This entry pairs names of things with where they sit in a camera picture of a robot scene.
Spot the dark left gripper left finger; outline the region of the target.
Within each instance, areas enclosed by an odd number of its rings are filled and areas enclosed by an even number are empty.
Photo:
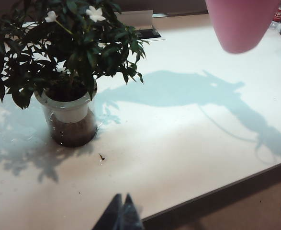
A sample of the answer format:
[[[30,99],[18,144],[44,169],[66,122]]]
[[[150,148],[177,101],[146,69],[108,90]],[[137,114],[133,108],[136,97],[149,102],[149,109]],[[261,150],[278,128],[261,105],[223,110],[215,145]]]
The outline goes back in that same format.
[[[122,195],[116,194],[92,229],[115,230],[122,205]]]

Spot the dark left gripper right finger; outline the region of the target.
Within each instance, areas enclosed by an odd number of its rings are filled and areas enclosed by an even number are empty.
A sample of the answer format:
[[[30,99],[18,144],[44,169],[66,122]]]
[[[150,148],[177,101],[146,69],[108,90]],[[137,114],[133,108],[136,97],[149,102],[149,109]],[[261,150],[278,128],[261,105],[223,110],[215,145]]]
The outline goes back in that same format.
[[[120,215],[121,230],[144,230],[144,225],[130,194],[126,195]]]

